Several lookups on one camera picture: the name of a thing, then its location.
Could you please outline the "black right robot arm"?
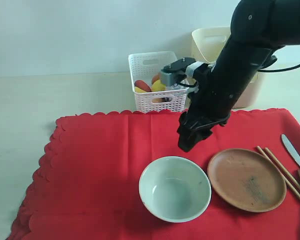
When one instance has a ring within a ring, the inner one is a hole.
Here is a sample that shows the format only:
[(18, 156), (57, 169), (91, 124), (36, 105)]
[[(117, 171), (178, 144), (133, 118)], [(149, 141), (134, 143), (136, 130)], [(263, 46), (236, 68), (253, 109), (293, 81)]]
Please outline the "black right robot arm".
[(208, 138), (215, 125), (225, 125), (257, 71), (274, 62), (275, 51), (291, 45), (300, 45), (300, 0), (240, 1), (214, 66), (192, 58), (178, 64), (198, 83), (188, 111), (179, 118), (179, 148), (188, 152)]

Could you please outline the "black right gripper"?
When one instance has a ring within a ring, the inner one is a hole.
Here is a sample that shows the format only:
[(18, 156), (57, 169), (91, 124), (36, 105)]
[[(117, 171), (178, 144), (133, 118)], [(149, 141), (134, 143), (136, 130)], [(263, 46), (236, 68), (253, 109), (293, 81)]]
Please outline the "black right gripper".
[(231, 115), (232, 101), (192, 99), (189, 108), (179, 118), (178, 147), (189, 152), (200, 141), (212, 135), (216, 125), (226, 125)]

